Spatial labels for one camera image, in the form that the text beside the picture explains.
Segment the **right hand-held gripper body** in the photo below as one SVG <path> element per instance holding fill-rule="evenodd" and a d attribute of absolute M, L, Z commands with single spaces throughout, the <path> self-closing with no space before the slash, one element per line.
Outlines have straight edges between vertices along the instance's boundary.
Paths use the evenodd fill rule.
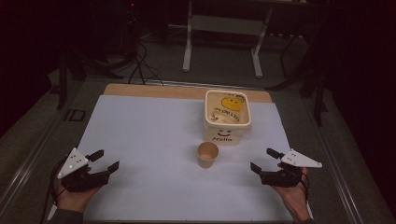
<path fill-rule="evenodd" d="M 286 165 L 277 172 L 266 172 L 262 170 L 259 175 L 262 184 L 268 186 L 290 188 L 296 187 L 303 175 L 301 168 L 321 168 L 322 163 L 308 158 L 304 154 L 291 149 L 280 161 Z"/>

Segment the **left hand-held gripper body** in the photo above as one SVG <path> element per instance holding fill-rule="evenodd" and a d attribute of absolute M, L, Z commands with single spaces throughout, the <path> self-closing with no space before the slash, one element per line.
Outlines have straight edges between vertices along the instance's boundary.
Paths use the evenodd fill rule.
<path fill-rule="evenodd" d="M 85 156 L 73 148 L 57 174 L 61 185 L 70 192 L 83 192 L 108 183 L 110 174 L 107 171 L 89 173 L 89 161 Z"/>

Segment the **person's left hand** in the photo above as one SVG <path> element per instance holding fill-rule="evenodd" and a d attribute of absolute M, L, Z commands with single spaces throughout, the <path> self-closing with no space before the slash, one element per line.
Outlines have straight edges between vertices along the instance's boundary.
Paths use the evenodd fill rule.
<path fill-rule="evenodd" d="M 57 208 L 84 213 L 92 197 L 100 189 L 98 187 L 83 192 L 70 192 L 60 185 L 58 188 Z"/>

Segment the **person's right hand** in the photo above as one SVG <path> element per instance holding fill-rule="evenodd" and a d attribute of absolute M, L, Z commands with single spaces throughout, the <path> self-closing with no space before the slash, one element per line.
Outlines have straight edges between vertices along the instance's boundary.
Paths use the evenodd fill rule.
<path fill-rule="evenodd" d="M 303 167 L 301 171 L 303 175 L 296 187 L 290 187 L 290 188 L 274 187 L 274 190 L 281 197 L 283 204 L 290 212 L 293 221 L 306 220 L 311 218 L 307 208 L 307 196 L 308 196 L 307 169 Z"/>

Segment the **white table mat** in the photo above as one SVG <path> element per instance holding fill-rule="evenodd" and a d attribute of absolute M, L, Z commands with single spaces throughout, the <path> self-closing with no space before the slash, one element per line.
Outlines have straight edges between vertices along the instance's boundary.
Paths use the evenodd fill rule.
<path fill-rule="evenodd" d="M 78 149 L 103 150 L 95 172 L 113 162 L 120 168 L 93 197 L 85 220 L 289 223 L 280 197 L 250 169 L 256 163 L 276 170 L 266 150 L 289 151 L 287 136 L 275 105 L 253 103 L 250 111 L 250 132 L 203 168 L 203 101 L 100 96 Z"/>

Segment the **black floor socket box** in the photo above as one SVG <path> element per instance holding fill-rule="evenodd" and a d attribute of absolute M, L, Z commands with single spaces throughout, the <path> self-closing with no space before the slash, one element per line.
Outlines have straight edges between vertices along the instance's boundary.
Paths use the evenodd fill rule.
<path fill-rule="evenodd" d="M 80 122 L 83 121 L 85 117 L 86 112 L 84 110 L 68 109 L 64 116 L 64 121 Z"/>

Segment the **white smiley face bin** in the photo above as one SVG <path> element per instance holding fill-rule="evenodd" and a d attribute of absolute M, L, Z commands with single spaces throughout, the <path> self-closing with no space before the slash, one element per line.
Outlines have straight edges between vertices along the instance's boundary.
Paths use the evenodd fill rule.
<path fill-rule="evenodd" d="M 225 92 L 233 94 L 241 94 L 246 98 L 248 123 L 246 124 L 219 124 L 212 123 L 207 118 L 207 96 L 210 92 Z M 205 109 L 204 109 L 204 139 L 210 141 L 218 146 L 237 146 L 240 140 L 250 132 L 252 118 L 250 115 L 250 108 L 247 96 L 238 91 L 217 91 L 210 90 L 205 94 Z"/>

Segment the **brown paper cup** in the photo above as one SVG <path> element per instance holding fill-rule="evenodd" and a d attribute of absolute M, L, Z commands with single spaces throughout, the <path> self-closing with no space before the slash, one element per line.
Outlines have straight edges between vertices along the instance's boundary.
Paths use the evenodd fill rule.
<path fill-rule="evenodd" d="M 203 142 L 197 148 L 198 164 L 202 168 L 210 168 L 217 156 L 219 155 L 219 148 L 211 142 Z"/>

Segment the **yellow smiley snack packet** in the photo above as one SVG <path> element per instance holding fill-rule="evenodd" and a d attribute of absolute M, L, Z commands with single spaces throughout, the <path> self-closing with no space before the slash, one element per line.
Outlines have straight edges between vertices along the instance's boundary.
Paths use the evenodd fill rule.
<path fill-rule="evenodd" d="M 248 106 L 246 98 L 241 94 L 210 92 L 206 111 L 207 118 L 212 123 L 248 123 Z"/>

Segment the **black metal stand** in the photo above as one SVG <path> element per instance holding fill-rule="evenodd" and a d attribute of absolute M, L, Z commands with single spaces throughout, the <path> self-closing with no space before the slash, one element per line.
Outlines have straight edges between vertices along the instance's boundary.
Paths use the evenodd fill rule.
<path fill-rule="evenodd" d="M 84 80 L 86 77 L 82 59 L 77 51 L 64 51 L 59 57 L 59 85 L 58 94 L 59 101 L 57 108 L 61 109 L 67 100 L 67 72 L 71 73 L 75 80 Z"/>
<path fill-rule="evenodd" d="M 316 124 L 321 127 L 321 111 L 324 86 L 326 80 L 326 72 L 324 70 L 323 61 L 320 58 L 318 50 L 320 49 L 320 36 L 321 32 L 316 31 L 308 39 L 308 47 L 297 67 L 290 73 L 286 80 L 276 84 L 275 86 L 268 87 L 268 91 L 280 91 L 286 87 L 304 81 L 303 86 L 300 88 L 300 95 L 303 98 L 310 97 L 315 94 L 315 104 L 313 116 Z"/>

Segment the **white metal desk frame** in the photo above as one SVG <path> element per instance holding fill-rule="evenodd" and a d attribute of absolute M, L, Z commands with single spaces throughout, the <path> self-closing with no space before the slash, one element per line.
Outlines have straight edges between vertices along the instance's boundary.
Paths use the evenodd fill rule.
<path fill-rule="evenodd" d="M 184 50 L 184 58 L 182 71 L 189 72 L 191 70 L 192 55 L 192 32 L 207 31 L 234 35 L 252 35 L 257 37 L 256 45 L 250 49 L 251 61 L 256 78 L 262 78 L 262 66 L 259 53 L 261 51 L 262 42 L 267 34 L 270 21 L 274 16 L 276 7 L 306 7 L 307 0 L 258 0 L 264 4 L 263 18 L 259 20 L 237 19 L 236 17 L 211 16 L 196 14 L 193 12 L 193 2 L 196 0 L 188 0 L 188 15 L 186 29 L 186 45 Z"/>

